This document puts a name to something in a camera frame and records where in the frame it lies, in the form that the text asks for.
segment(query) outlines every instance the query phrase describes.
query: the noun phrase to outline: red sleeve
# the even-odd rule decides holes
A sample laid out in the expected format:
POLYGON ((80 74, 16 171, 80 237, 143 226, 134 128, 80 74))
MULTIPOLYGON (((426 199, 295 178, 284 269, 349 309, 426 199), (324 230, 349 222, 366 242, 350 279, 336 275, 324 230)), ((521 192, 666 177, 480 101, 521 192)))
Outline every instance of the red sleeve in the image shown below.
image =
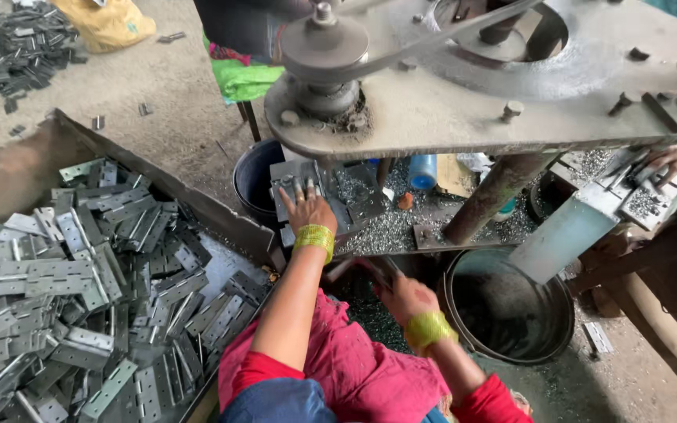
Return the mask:
POLYGON ((239 371, 234 375, 232 400, 250 385, 277 378, 303 380, 305 373, 289 367, 281 361, 274 360, 262 352, 248 351, 239 371))
POLYGON ((487 378, 451 412, 467 423, 533 423, 531 417, 516 407, 511 392, 497 375, 487 378))

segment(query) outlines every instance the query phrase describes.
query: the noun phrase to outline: yellow sack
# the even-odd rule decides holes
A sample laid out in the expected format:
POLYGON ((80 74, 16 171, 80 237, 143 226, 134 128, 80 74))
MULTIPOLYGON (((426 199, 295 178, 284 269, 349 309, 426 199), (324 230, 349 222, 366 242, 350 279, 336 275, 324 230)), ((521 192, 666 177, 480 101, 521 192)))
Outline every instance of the yellow sack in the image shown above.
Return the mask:
POLYGON ((107 53, 137 43, 156 32, 156 23, 143 16, 131 0, 108 0, 104 7, 91 0, 51 0, 80 32, 90 53, 107 53))

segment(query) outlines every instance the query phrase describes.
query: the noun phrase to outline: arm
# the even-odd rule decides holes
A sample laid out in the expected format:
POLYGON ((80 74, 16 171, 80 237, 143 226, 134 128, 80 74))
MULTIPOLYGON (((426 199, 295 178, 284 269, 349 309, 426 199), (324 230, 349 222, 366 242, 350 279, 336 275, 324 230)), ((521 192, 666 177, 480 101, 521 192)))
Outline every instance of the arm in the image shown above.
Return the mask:
MULTIPOLYGON (((325 199, 315 195, 311 181, 308 181, 306 196, 296 184, 296 205, 283 188, 279 194, 295 234, 302 226, 317 224, 331 231, 333 243, 335 216, 325 199)), ((296 370, 304 368, 317 285, 327 254, 325 248, 316 245, 295 248, 286 273, 262 313, 250 351, 263 353, 296 370)))
POLYGON ((524 414, 511 399, 509 390, 493 375, 490 378, 461 348, 453 330, 445 322, 432 327, 433 335, 410 333, 407 328, 416 331, 410 320, 421 315, 440 315, 438 299, 427 286, 414 279, 398 275, 393 283, 393 292, 378 286, 376 292, 396 321, 405 328, 405 337, 410 344, 422 339, 430 342, 411 345, 412 349, 435 360, 448 388, 453 403, 451 411, 460 421, 477 423, 526 423, 532 419, 524 414))

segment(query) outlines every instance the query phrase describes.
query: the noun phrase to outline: yellow bangle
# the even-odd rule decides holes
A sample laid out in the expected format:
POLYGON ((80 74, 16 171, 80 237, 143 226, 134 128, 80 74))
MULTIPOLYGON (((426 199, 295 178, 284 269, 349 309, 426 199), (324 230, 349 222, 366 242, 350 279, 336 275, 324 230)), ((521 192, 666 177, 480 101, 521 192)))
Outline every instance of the yellow bangle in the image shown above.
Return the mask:
POLYGON ((412 316, 404 328, 404 337, 409 346, 423 353, 430 345, 439 340, 459 340, 459 334, 445 320, 443 312, 427 312, 412 316))
POLYGON ((333 259, 333 232, 323 225, 305 225, 299 228, 294 241, 296 250, 303 245, 317 245, 328 252, 325 264, 333 259))

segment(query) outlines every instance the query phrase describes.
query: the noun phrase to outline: blue fabric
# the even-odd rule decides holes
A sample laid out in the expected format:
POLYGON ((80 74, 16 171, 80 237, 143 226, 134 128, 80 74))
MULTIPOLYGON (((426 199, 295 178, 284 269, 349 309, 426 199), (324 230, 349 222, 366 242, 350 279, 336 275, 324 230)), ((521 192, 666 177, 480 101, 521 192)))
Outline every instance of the blue fabric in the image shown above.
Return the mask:
POLYGON ((248 386, 234 398, 221 416, 226 423, 334 423, 326 407, 323 389, 314 380, 279 378, 248 386))

